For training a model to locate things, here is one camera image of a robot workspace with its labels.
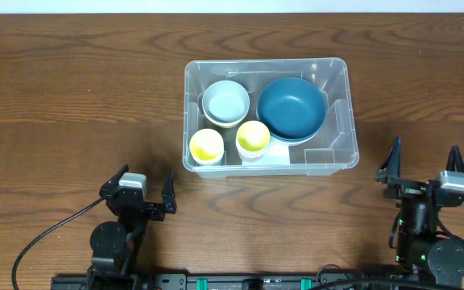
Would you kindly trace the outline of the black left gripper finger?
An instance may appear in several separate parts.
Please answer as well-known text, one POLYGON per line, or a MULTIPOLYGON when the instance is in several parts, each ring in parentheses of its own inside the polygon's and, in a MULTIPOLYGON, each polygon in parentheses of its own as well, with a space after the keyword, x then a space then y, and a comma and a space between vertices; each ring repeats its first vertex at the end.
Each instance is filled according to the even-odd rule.
POLYGON ((129 166, 127 164, 123 165, 118 172, 113 175, 108 181, 106 181, 100 188, 99 195, 100 197, 113 197, 119 190, 122 188, 119 185, 119 181, 125 173, 129 171, 129 166))
POLYGON ((176 213, 176 195, 174 191, 174 171, 170 171, 161 193, 165 213, 176 213))

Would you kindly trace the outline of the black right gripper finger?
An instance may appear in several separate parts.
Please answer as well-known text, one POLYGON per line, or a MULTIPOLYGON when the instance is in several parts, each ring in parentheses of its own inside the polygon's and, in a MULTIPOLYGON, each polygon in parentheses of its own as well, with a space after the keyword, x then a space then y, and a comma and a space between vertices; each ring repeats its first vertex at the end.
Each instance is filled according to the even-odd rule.
POLYGON ((453 172, 464 172, 464 161, 458 146, 452 146, 445 170, 453 172))
POLYGON ((401 140, 395 137, 387 158, 375 173, 375 180, 387 184, 389 178, 400 178, 401 140))

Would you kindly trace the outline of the yellow cup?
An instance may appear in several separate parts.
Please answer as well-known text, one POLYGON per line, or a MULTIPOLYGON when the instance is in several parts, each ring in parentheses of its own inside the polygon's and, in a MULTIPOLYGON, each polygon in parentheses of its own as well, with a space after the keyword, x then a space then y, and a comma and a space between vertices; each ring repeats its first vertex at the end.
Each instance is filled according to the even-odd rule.
POLYGON ((236 141, 241 151, 258 153, 265 150, 270 142, 271 133, 267 126, 259 121, 244 122, 237 131, 236 141))
POLYGON ((203 160, 211 160, 217 156, 223 156, 225 146, 222 136, 213 129, 197 131, 189 142, 191 156, 203 160))

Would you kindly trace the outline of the pink cup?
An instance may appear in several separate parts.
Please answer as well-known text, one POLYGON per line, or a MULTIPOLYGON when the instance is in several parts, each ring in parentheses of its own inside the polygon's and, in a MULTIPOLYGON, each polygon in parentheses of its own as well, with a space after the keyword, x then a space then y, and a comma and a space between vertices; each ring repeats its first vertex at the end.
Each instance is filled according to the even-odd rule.
POLYGON ((252 164, 252 163, 258 163, 263 157, 260 156, 247 156, 247 155, 241 155, 240 159, 243 164, 252 164))

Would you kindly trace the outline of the small white bowl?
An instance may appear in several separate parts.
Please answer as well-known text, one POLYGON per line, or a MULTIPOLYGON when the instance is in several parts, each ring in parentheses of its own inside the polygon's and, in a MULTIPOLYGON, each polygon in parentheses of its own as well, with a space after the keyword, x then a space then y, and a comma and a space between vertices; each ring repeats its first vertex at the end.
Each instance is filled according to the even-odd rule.
POLYGON ((213 122, 238 122, 242 121, 248 114, 247 110, 225 110, 218 109, 215 111, 205 110, 204 115, 213 124, 213 122))

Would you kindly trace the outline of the dark blue bowl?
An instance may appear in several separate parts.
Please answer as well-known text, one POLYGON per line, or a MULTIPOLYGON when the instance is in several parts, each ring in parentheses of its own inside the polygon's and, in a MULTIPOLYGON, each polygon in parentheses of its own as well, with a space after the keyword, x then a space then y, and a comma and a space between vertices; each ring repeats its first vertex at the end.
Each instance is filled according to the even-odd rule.
POLYGON ((312 134, 307 135, 307 136, 302 137, 302 138, 286 138, 286 137, 282 137, 281 135, 276 134, 273 130, 270 130, 270 133, 271 133, 272 138, 277 139, 277 140, 312 139, 313 137, 315 137, 324 128, 324 126, 325 126, 325 122, 323 122, 312 134))
POLYGON ((281 78, 259 95, 256 115, 269 131, 286 138, 302 138, 325 122, 327 103, 324 94, 311 82, 281 78))

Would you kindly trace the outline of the small light grey bowl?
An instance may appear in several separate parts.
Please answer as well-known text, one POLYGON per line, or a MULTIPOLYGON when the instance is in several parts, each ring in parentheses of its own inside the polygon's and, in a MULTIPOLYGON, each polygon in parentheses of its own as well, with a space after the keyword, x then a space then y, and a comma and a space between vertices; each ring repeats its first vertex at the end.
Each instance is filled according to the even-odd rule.
POLYGON ((235 81, 217 81, 207 88, 202 97, 202 109, 215 111, 250 109, 247 90, 235 81))

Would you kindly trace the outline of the clear plastic storage container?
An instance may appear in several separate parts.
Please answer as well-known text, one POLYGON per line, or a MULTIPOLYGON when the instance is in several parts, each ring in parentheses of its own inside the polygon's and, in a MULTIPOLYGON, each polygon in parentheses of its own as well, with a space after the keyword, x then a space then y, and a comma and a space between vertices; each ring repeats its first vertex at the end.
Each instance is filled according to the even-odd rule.
POLYGON ((280 60, 194 60, 184 70, 184 167, 203 178, 227 176, 308 175, 328 176, 353 168, 359 160, 354 112, 346 62, 340 58, 280 60), (243 164, 236 148, 238 128, 259 121, 259 95, 273 81, 296 77, 314 84, 324 94, 327 115, 324 128, 312 139, 287 146, 272 138, 258 163, 243 164), (235 127, 221 128, 204 115, 202 97, 217 81, 235 81, 250 96, 247 116, 235 127), (225 152, 219 165, 200 166, 191 156, 189 142, 199 130, 216 130, 225 152))

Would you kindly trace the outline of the cream white cup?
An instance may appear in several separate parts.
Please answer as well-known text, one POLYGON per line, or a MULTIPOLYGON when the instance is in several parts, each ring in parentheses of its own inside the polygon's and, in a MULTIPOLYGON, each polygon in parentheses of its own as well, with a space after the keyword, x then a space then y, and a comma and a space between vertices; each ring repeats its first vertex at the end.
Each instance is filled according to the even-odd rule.
POLYGON ((195 158, 195 161, 200 165, 200 166, 214 166, 214 165, 219 165, 222 161, 223 156, 217 156, 213 159, 200 159, 200 158, 195 158))

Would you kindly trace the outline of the light blue cup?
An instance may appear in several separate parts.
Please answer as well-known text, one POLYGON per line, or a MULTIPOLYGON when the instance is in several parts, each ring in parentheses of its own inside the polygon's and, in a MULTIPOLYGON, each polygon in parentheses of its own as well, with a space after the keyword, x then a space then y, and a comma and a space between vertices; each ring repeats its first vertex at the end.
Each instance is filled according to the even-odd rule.
POLYGON ((265 154, 267 151, 267 147, 258 150, 258 151, 248 151, 247 149, 243 148, 240 143, 236 144, 236 148, 238 150, 238 154, 241 160, 255 160, 260 158, 262 155, 265 154))

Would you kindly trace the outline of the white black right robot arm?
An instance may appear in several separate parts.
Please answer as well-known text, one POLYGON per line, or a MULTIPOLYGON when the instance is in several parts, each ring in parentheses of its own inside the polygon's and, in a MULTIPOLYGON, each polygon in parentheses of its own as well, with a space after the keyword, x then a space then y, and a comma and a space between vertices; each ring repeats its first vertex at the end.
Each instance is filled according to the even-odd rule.
POLYGON ((396 262, 419 280, 460 288, 464 277, 464 242, 441 228, 439 212, 464 202, 464 162, 451 147, 445 170, 432 180, 400 176, 401 141, 396 137, 375 180, 387 187, 383 196, 398 200, 399 214, 390 235, 396 262))

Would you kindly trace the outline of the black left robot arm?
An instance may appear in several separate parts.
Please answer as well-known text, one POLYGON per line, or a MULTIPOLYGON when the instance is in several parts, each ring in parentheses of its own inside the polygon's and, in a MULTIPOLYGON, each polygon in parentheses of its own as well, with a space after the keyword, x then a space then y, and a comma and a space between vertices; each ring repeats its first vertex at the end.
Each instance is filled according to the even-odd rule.
POLYGON ((126 164, 101 186, 99 196, 117 219, 96 226, 90 235, 93 254, 87 273, 91 281, 133 277, 129 268, 139 254, 147 223, 162 222, 166 215, 176 213, 173 177, 169 172, 160 203, 144 200, 147 177, 130 173, 126 164))

